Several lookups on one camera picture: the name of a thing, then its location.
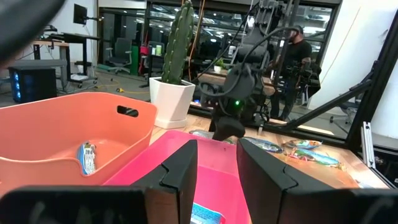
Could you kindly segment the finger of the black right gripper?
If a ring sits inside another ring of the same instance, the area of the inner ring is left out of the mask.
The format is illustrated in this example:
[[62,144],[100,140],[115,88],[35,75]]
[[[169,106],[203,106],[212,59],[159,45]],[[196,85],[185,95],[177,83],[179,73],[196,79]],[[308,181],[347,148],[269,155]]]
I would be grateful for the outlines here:
[[231,136],[242,138],[246,133],[243,124],[232,117],[221,117],[215,122],[213,140],[224,141]]

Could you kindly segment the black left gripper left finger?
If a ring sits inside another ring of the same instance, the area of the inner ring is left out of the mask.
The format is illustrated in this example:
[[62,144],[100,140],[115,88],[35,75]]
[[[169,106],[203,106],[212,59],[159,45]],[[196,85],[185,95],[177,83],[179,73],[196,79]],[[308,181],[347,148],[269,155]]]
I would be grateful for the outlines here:
[[190,224],[197,169],[197,141],[189,140],[132,184],[144,193],[148,224]]

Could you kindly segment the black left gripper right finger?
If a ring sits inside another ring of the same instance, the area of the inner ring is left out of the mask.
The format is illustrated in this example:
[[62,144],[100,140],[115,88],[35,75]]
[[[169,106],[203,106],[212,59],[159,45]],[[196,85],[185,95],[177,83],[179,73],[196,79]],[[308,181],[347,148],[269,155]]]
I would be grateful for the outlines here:
[[244,198],[253,223],[333,223],[331,187],[286,164],[246,139],[237,143],[236,159]]

